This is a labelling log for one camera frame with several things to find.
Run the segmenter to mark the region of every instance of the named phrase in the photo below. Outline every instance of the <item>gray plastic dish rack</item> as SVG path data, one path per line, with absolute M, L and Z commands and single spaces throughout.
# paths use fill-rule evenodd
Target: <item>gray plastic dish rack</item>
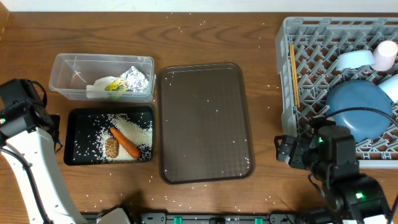
M 398 18 L 288 17 L 275 39 L 277 69 L 282 82 L 283 134 L 310 138 L 308 119 L 329 109 L 329 90 L 348 80 L 379 84 L 398 74 L 398 60 L 386 71 L 370 66 L 336 71 L 337 56 L 354 50 L 373 51 L 383 40 L 398 42 Z M 294 105 L 289 44 L 295 48 L 300 107 Z M 394 118 L 398 105 L 392 105 Z M 398 168 L 398 129 L 393 124 L 376 140 L 356 144 L 360 168 Z

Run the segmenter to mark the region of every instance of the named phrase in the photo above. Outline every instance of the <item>chopsticks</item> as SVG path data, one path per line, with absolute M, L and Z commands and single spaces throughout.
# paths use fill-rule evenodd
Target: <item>chopsticks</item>
M 297 83 L 296 58 L 294 55 L 294 45 L 293 44 L 290 44 L 290 62 L 292 63 L 294 105 L 297 107 L 300 107 L 299 84 Z

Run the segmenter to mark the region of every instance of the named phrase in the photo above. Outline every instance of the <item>orange carrot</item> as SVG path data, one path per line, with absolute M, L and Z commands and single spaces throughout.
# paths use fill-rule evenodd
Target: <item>orange carrot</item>
M 113 136 L 118 140 L 120 145 L 130 154 L 135 159 L 139 158 L 139 150 L 137 149 L 136 145 L 132 143 L 128 138 L 126 138 L 119 130 L 116 128 L 112 127 L 111 132 Z

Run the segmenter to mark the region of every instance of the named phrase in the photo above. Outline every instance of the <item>black tray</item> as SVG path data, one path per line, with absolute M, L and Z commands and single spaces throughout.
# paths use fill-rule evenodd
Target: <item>black tray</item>
M 110 163 L 106 159 L 99 159 L 101 155 L 98 149 L 96 133 L 105 127 L 109 130 L 113 124 L 108 121 L 107 114 L 126 114 L 124 117 L 140 128 L 146 129 L 152 127 L 152 145 L 151 147 L 137 146 L 141 152 L 140 158 L 133 161 L 118 163 L 146 162 L 152 158 L 154 142 L 154 119 L 153 110 L 149 106 L 137 106 L 128 108 L 82 108 L 70 112 L 68 118 L 67 138 L 65 143 L 65 153 L 63 161 L 66 165 L 92 165 Z
M 241 69 L 233 63 L 172 67 L 159 81 L 161 177 L 182 184 L 250 176 Z

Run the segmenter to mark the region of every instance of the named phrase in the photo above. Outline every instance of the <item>green tape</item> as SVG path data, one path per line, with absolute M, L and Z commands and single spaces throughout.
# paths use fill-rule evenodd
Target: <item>green tape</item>
M 174 217 L 174 224 L 182 224 L 182 217 Z
M 262 224 L 262 218 L 255 218 L 254 224 Z

